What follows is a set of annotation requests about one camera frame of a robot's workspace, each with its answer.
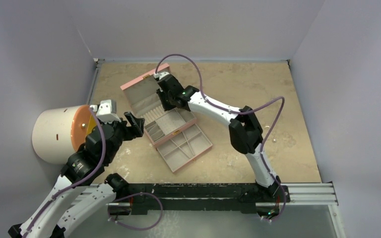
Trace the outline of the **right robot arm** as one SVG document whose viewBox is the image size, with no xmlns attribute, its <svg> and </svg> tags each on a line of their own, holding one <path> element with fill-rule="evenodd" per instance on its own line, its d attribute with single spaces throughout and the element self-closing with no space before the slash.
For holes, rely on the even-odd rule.
<svg viewBox="0 0 381 238">
<path fill-rule="evenodd" d="M 159 86 L 156 93 L 164 110 L 178 108 L 199 113 L 228 128 L 230 143 L 247 158 L 263 201 L 270 202 L 277 197 L 286 199 L 286 191 L 264 152 L 263 129 L 250 107 L 240 109 L 204 96 L 200 89 L 190 85 L 183 87 L 168 72 L 155 73 L 154 78 Z"/>
</svg>

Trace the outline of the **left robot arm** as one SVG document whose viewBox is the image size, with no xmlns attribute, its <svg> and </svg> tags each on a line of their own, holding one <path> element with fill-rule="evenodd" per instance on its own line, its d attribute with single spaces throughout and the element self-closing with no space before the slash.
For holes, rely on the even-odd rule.
<svg viewBox="0 0 381 238">
<path fill-rule="evenodd" d="M 73 205 L 94 179 L 102 174 L 125 141 L 142 137 L 143 118 L 126 112 L 126 119 L 111 112 L 91 111 L 96 126 L 85 142 L 69 156 L 51 192 L 24 223 L 12 225 L 11 238 L 66 238 L 90 215 L 111 200 L 124 202 L 128 183 L 119 174 L 108 175 L 108 181 Z"/>
</svg>

